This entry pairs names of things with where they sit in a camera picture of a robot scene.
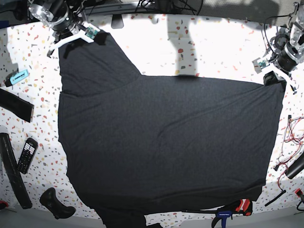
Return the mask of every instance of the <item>black shirt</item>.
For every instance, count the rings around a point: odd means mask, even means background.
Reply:
[[[143,215],[257,200],[275,144],[281,84],[143,76],[110,34],[59,49],[67,176],[107,228]]]

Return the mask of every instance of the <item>blue highlighter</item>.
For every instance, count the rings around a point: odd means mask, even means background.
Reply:
[[[13,76],[11,76],[9,79],[7,79],[5,81],[4,84],[6,85],[6,87],[12,86],[12,85],[18,83],[19,81],[23,80],[27,76],[29,76],[28,70],[23,70]]]

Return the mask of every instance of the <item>speckled white surface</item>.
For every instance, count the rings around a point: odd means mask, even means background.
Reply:
[[[124,15],[123,29],[111,28],[112,16],[90,18],[100,29],[110,32],[122,50],[145,75],[196,75],[247,82],[263,83],[252,61],[265,54],[261,32],[262,24],[221,18],[175,15]],[[279,30],[267,30],[269,37]],[[52,32],[41,23],[32,23],[0,30],[0,82],[12,71],[27,69],[30,76],[13,87],[5,88],[22,99],[34,104],[31,123],[17,118],[0,108],[0,125],[7,127],[16,159],[18,161],[24,141],[33,137],[39,148],[28,171],[22,178],[33,203],[33,208],[45,210],[39,203],[40,195],[49,187],[55,187],[59,200],[76,208],[76,216],[95,218],[99,216],[86,207],[77,197],[67,176],[67,160],[58,142],[57,110],[61,91],[61,77],[57,51],[52,58],[46,57],[53,41]],[[301,88],[304,65],[299,65],[293,77]],[[254,213],[295,206],[298,198],[294,191],[303,189],[304,173],[293,180],[284,177],[282,188],[287,193],[267,208],[264,204],[279,193],[277,178],[283,171],[273,170],[281,152],[287,116],[303,116],[302,93],[293,95],[288,87],[283,100],[276,144],[268,167],[266,186]],[[295,151],[295,145],[284,143],[284,154]],[[16,199],[10,183],[3,172],[0,178],[0,200],[14,206]],[[212,215],[171,212],[148,215],[147,224],[160,222],[163,227],[180,225],[187,219],[209,219]]]

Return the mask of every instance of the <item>black cloth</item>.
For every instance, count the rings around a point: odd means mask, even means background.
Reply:
[[[143,76],[110,34],[59,49],[67,176],[107,228],[143,215],[257,200],[285,88]]]

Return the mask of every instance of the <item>marker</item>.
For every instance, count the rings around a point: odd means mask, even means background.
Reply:
[[[27,76],[29,76],[28,70],[23,70],[13,76],[11,76],[9,79],[7,79],[5,81],[4,84],[6,85],[6,87],[12,86],[12,85],[16,84],[17,82],[23,80]]]

